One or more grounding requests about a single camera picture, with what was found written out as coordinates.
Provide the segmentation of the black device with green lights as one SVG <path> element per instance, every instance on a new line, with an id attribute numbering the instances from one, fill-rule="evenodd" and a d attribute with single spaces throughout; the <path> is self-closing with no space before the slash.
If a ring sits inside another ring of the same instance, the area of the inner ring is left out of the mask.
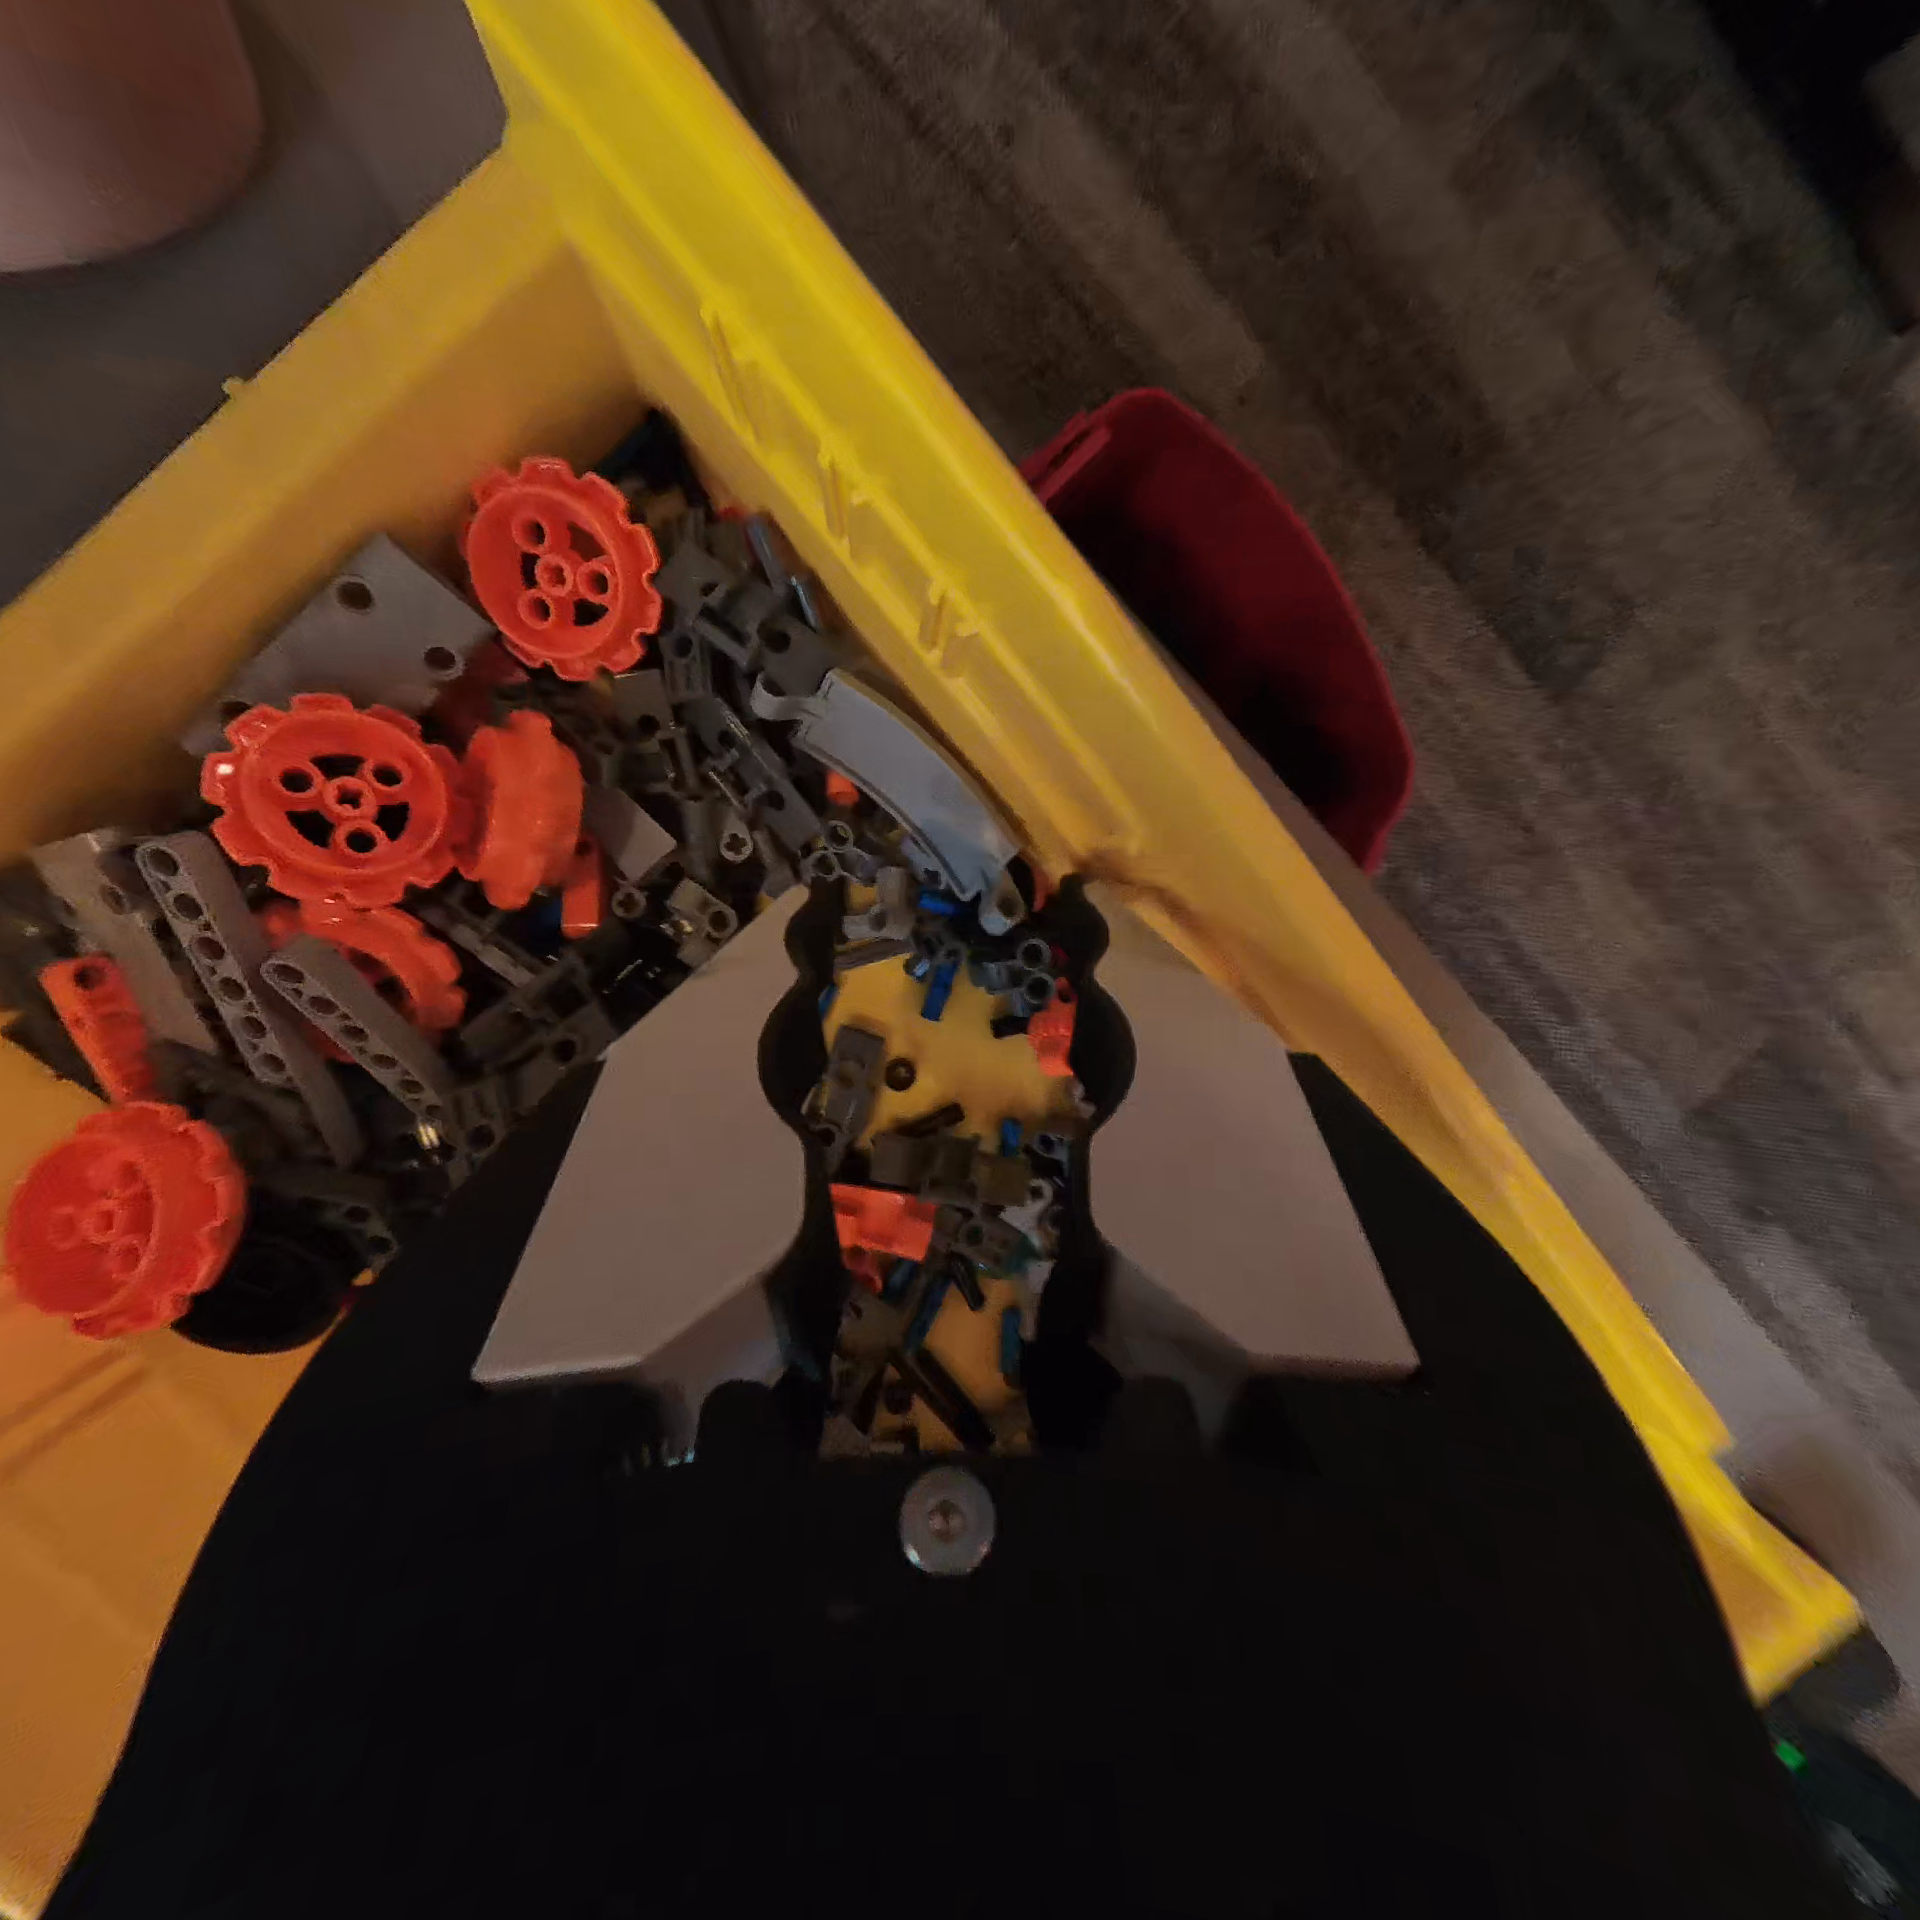
<path id="1" fill-rule="evenodd" d="M 1870 1732 L 1898 1704 L 1898 1665 L 1870 1627 L 1798 1671 L 1760 1715 L 1793 1798 L 1859 1914 L 1920 1914 L 1920 1804 Z"/>

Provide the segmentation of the curved grey toy panel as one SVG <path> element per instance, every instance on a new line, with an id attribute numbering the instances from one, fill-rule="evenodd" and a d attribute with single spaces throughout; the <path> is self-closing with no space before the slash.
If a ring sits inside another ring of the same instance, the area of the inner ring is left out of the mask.
<path id="1" fill-rule="evenodd" d="M 1024 885 L 1013 880 L 1024 858 L 1013 824 L 885 692 L 852 670 L 830 670 L 813 692 L 775 692 L 775 681 L 758 675 L 747 703 L 758 719 L 791 725 L 808 758 L 880 802 L 924 852 L 924 869 L 957 902 L 974 902 L 979 930 L 1007 935 L 1029 919 Z"/>

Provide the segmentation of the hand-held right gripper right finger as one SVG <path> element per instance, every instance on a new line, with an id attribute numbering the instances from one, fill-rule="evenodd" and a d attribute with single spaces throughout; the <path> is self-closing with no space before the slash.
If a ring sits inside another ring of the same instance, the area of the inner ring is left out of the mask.
<path id="1" fill-rule="evenodd" d="M 1416 1345 L 1289 1046 L 1123 891 L 1062 880 L 1079 1123 L 1035 1311 L 1035 1439 L 1084 1450 L 1129 1383 L 1223 1439 L 1267 1383 L 1400 1389 Z"/>

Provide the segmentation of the pale pink rounded object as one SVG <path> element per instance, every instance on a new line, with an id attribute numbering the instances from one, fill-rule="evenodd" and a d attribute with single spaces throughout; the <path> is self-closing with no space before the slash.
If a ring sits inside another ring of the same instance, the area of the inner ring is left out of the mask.
<path id="1" fill-rule="evenodd" d="M 266 138 L 227 0 L 0 6 L 0 271 L 39 277 L 216 216 Z"/>

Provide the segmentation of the pile of toy building parts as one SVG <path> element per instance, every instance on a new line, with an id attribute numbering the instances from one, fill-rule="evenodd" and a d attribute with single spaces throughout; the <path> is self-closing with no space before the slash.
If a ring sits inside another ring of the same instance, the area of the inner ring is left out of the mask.
<path id="1" fill-rule="evenodd" d="M 77 830 L 6 863 L 6 1040 L 100 1112 L 172 1101 L 210 1123 L 243 1201 L 310 1206 L 365 1250 L 371 1284 L 564 1079 L 786 891 L 836 880 L 830 1068 L 802 1101 L 852 1289 L 830 1450 L 907 1455 L 930 1433 L 1029 1450 L 1024 1350 L 1073 1140 L 1068 1118 L 1046 1118 L 1073 1096 L 1046 880 L 1018 858 L 1029 919 L 979 930 L 880 802 L 753 714 L 758 675 L 813 692 L 852 670 L 852 636 L 764 515 L 708 498 L 670 415 L 642 415 L 592 470 L 658 542 L 664 620 L 642 664 L 570 686 L 492 636 L 415 714 L 454 758 L 515 708 L 553 719 L 587 775 L 570 874 L 526 907 L 492 907 L 459 874 L 398 902 L 459 957 L 454 1035 L 409 1029 L 315 935 L 266 957 L 266 985 L 360 1118 L 354 1167 L 321 1156 L 293 1096 L 255 1084 L 133 863 L 144 836 L 210 836 L 205 753 L 183 753 L 194 791 L 155 824 Z M 260 869 L 238 885 L 249 907 L 282 896 Z"/>

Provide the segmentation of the long grey toy beam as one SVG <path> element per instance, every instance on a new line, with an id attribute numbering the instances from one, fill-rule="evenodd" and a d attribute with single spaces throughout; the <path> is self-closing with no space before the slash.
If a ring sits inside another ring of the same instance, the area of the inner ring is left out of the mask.
<path id="1" fill-rule="evenodd" d="M 299 1018 L 266 985 L 271 941 L 227 852 L 216 852 L 205 830 L 177 830 L 133 841 L 133 863 L 255 1084 L 293 1096 L 321 1156 L 354 1167 L 365 1156 L 360 1118 Z"/>

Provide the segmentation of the dark red storage bin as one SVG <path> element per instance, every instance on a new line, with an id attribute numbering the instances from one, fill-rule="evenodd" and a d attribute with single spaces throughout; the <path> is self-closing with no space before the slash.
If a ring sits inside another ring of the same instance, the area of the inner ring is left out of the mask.
<path id="1" fill-rule="evenodd" d="M 1162 387 L 1057 426 L 1018 476 L 1140 631 L 1361 874 L 1411 802 L 1411 736 L 1328 548 L 1217 421 Z"/>

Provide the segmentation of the orange toy gear wheel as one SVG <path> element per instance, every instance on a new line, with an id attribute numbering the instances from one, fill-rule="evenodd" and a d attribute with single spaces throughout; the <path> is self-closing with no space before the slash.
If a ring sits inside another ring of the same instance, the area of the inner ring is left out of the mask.
<path id="1" fill-rule="evenodd" d="M 172 1328 L 232 1262 L 243 1167 L 172 1101 L 83 1118 L 11 1190 L 6 1278 L 83 1339 Z"/>
<path id="2" fill-rule="evenodd" d="M 531 454 L 470 487 L 470 592 L 526 670 L 625 675 L 658 636 L 658 542 L 598 470 Z"/>
<path id="3" fill-rule="evenodd" d="M 570 874 L 581 813 L 581 758 L 559 741 L 548 714 L 515 708 L 481 725 L 454 764 L 454 874 L 492 907 L 526 907 Z"/>
<path id="4" fill-rule="evenodd" d="M 454 946 L 443 946 L 404 907 L 349 902 L 282 902 L 255 907 L 271 952 L 315 935 L 343 952 L 349 968 L 421 1035 L 454 1035 L 465 1024 L 465 979 Z"/>
<path id="5" fill-rule="evenodd" d="M 293 902 L 393 907 L 454 874 L 465 769 L 398 708 L 299 692 L 243 708 L 205 753 L 210 836 Z"/>

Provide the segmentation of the black toy wheel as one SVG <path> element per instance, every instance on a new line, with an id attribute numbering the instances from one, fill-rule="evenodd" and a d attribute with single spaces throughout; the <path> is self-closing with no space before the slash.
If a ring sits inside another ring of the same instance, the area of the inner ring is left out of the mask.
<path id="1" fill-rule="evenodd" d="M 255 1190 L 221 1278 L 188 1300 L 172 1333 L 221 1356 L 288 1356 L 338 1328 L 360 1273 L 365 1250 L 343 1228 Z"/>

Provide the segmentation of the yellow storage bin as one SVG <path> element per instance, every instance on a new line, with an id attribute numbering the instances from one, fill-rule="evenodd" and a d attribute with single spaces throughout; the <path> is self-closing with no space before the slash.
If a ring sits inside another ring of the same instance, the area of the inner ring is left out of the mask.
<path id="1" fill-rule="evenodd" d="M 625 382 L 349 548 L 465 570 L 476 476 L 664 409 L 1051 896 L 1289 1046 L 1416 1378 L 1013 1455 L 719 1383 L 670 1461 L 625 1383 L 470 1378 L 587 1068 L 293 1356 L 127 1715 L 6 1682 L 6 1914 L 1854 1914 L 1654 1461 L 1726 1428 L 1610 1262 L 658 6 L 476 28 Z"/>

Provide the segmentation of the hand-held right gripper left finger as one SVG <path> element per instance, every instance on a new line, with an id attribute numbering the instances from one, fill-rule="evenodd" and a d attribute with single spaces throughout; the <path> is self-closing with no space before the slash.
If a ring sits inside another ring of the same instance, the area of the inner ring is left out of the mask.
<path id="1" fill-rule="evenodd" d="M 802 1101 L 830 1068 L 836 924 L 836 880 L 786 891 L 609 1046 L 481 1389 L 625 1383 L 670 1461 L 719 1383 L 824 1389 L 841 1245 Z"/>

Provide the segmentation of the grey toy plate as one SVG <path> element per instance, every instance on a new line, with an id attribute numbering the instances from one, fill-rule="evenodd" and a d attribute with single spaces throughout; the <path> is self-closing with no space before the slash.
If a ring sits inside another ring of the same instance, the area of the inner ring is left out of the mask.
<path id="1" fill-rule="evenodd" d="M 232 675 L 194 708 L 177 747 L 216 753 L 249 708 L 338 692 L 354 708 L 426 714 L 492 642 L 492 620 L 393 537 L 360 542 Z"/>

